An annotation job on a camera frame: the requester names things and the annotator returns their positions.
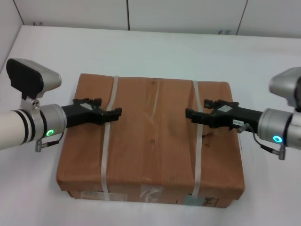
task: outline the table surface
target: table surface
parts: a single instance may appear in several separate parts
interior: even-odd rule
[[[242,107],[292,111],[269,93],[274,75],[301,65],[301,40],[23,26],[9,57],[36,61],[62,77],[41,105],[67,105],[81,73],[227,81]],[[18,109],[21,94],[0,74],[0,113]],[[298,225],[301,151],[286,160],[240,135],[246,190],[226,209],[181,205],[75,200],[55,181],[62,148],[34,152],[34,143],[0,152],[0,224],[53,225]]]

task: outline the black band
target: black band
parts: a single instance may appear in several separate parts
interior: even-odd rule
[[[43,136],[42,136],[42,138],[44,138],[46,136],[46,133],[47,133],[47,121],[46,121],[44,113],[41,110],[40,110],[40,114],[41,114],[41,118],[42,118],[43,123],[44,123],[44,132],[43,132]]]
[[[25,129],[25,136],[24,136],[24,141],[21,144],[24,144],[27,141],[27,138],[28,138],[28,123],[27,123],[27,120],[21,112],[19,112],[19,111],[13,111],[13,112],[16,112],[21,117],[21,119],[23,120],[24,129]]]
[[[34,125],[32,116],[26,110],[24,110],[24,109],[19,109],[19,110],[22,111],[22,112],[24,112],[27,115],[27,117],[28,117],[28,119],[30,121],[30,124],[32,126],[32,137],[29,140],[29,142],[31,142],[34,139],[34,136],[36,135],[36,127]]]
[[[288,117],[285,127],[284,127],[284,131],[283,131],[283,144],[286,146],[286,138],[287,138],[287,130],[288,130],[288,126],[291,124],[293,118],[293,114],[290,115],[290,117]]]

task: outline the plastic strapping band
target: plastic strapping band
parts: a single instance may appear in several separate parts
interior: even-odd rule
[[[114,82],[113,82],[112,93],[111,93],[111,99],[107,106],[107,111],[112,110],[112,106],[115,102],[117,84],[118,84],[118,76],[115,76]],[[111,130],[111,123],[107,122],[104,127],[103,156],[102,156],[102,169],[101,169],[101,183],[102,183],[102,187],[103,187],[104,200],[106,200],[106,201],[110,200],[108,186],[107,186],[107,163],[108,163],[110,130]]]
[[[198,111],[203,112],[203,107],[199,98],[198,82],[193,81],[193,88],[196,95]],[[203,140],[203,125],[198,124],[197,145],[196,145],[196,168],[194,174],[194,188],[192,196],[197,196],[201,186],[201,157],[202,157],[202,140]]]

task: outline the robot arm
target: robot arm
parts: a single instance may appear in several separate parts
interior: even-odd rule
[[[6,67],[11,86],[22,93],[22,99],[19,110],[0,115],[0,149],[36,141],[36,152],[40,152],[59,142],[43,144],[44,137],[63,134],[66,128],[83,123],[103,125],[121,116],[121,108],[102,110],[100,98],[74,99],[72,105],[63,107],[56,104],[40,106],[37,98],[59,87],[61,76],[26,59],[9,59]]]
[[[288,105],[295,108],[293,113],[275,109],[264,112],[239,107],[237,102],[205,100],[205,108],[213,109],[210,114],[186,109],[186,118],[192,122],[208,125],[211,128],[236,128],[254,134],[255,141],[264,150],[285,159],[285,147],[301,149],[301,67],[291,68],[271,79],[270,92],[287,99]],[[255,137],[280,144],[275,150],[259,143]]]

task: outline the brown box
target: brown box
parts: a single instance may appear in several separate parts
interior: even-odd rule
[[[114,77],[82,74],[75,98],[110,101]],[[232,101],[226,82],[198,82],[204,99]],[[197,125],[185,109],[197,110],[192,81],[119,77],[107,163],[110,200],[227,207],[244,191],[236,130],[204,126],[201,186],[194,187]],[[104,126],[67,129],[56,179],[74,198],[103,200],[101,159]]]

